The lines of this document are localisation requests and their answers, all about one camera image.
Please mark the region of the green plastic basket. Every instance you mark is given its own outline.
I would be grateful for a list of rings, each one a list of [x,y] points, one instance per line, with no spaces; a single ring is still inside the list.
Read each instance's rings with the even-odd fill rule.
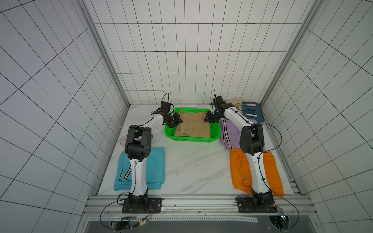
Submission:
[[[207,109],[176,108],[183,123],[174,128],[165,126],[165,136],[172,140],[210,143],[220,138],[219,123],[205,122]]]

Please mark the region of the beige pants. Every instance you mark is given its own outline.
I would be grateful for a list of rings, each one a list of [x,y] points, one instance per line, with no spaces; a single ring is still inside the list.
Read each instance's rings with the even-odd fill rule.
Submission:
[[[206,112],[187,113],[179,111],[182,123],[176,128],[176,137],[211,138],[210,123],[204,122]]]

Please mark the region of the purple pants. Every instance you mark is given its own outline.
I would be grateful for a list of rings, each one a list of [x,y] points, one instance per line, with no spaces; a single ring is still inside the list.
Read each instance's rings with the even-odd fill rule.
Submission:
[[[263,152],[265,148],[263,127],[254,122],[253,125],[244,126],[243,132],[232,121],[220,121],[220,142],[226,150],[238,150],[254,155]]]

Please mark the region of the teal pants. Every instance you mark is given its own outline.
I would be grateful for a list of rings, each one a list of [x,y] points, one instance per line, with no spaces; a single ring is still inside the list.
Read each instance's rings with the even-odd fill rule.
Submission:
[[[130,159],[123,151],[119,157],[114,190],[130,190],[132,185]],[[165,182],[165,148],[152,147],[146,164],[146,184],[150,190],[159,190]]]

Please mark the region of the orange pants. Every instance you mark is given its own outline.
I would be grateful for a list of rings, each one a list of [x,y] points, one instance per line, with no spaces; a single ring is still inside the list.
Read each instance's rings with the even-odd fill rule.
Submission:
[[[282,181],[277,169],[275,157],[271,152],[264,153],[265,174],[269,182],[269,187],[276,196],[284,197]],[[230,151],[230,168],[232,183],[235,189],[241,190],[248,195],[252,195],[252,175],[250,164],[246,154],[238,149]]]

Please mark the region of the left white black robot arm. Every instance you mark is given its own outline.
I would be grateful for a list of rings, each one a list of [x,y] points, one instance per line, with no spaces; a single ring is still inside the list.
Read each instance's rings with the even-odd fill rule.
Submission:
[[[149,203],[146,165],[152,150],[152,129],[161,125],[174,128],[182,122],[178,113],[162,114],[156,112],[145,123],[129,127],[124,151],[131,165],[132,184],[127,198],[130,204],[147,207]]]

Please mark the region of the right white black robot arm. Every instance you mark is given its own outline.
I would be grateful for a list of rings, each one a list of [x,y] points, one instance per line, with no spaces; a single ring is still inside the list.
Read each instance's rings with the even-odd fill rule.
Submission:
[[[246,154],[252,175],[253,208],[259,211],[274,204],[273,193],[265,174],[263,159],[265,142],[262,125],[248,120],[231,104],[220,106],[211,104],[207,111],[206,121],[218,123],[223,118],[232,121],[240,129],[240,148]]]

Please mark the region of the dark blue tray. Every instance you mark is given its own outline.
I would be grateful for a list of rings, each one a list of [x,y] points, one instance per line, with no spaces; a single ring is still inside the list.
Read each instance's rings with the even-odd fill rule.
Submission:
[[[264,123],[265,122],[264,115],[263,115],[260,104],[252,103],[252,102],[242,102],[242,104],[256,104],[255,107],[241,106],[242,113],[244,113],[244,114],[255,114],[258,117],[250,117],[250,116],[246,116],[246,117],[248,119],[255,120],[256,122],[259,122],[259,123]]]

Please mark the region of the pink plastic cup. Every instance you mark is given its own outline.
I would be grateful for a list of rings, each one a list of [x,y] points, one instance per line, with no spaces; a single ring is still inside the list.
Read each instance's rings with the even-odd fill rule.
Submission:
[[[119,143],[125,147],[127,141],[127,136],[123,136],[120,140]]]

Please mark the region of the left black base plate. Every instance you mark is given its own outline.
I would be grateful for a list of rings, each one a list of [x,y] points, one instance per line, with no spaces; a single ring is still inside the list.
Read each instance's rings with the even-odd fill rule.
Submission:
[[[146,198],[145,200],[134,200],[126,198],[122,207],[123,214],[159,214],[162,207],[162,198]]]

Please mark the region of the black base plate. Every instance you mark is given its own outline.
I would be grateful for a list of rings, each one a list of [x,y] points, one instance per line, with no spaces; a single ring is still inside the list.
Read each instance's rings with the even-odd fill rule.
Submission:
[[[122,207],[123,214],[159,214],[162,207],[162,198],[146,198],[145,200],[134,200],[126,198]]]
[[[262,205],[259,206],[253,198],[251,197],[236,197],[235,202],[238,207],[239,213],[246,213],[246,214],[252,214],[252,213],[268,213],[268,214],[274,214],[278,212],[278,209],[276,207],[270,206],[270,205]]]

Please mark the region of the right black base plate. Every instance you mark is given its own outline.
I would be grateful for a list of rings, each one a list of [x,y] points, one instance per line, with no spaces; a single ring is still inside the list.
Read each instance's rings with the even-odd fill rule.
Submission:
[[[253,198],[251,197],[236,197],[235,202],[238,207],[239,213],[246,213],[246,214],[252,214],[252,213],[268,213],[268,214],[274,214],[278,212],[278,209],[276,207],[270,206],[270,205],[262,205],[259,206]]]

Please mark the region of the aluminium mounting rail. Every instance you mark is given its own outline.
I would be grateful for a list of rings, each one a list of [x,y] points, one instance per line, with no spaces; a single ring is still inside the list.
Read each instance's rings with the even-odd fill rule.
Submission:
[[[316,213],[308,196],[275,197],[274,203],[255,207],[252,198],[239,195],[151,195],[147,207],[138,211],[125,204],[125,196],[89,197],[83,210],[87,216],[144,215],[312,215]]]

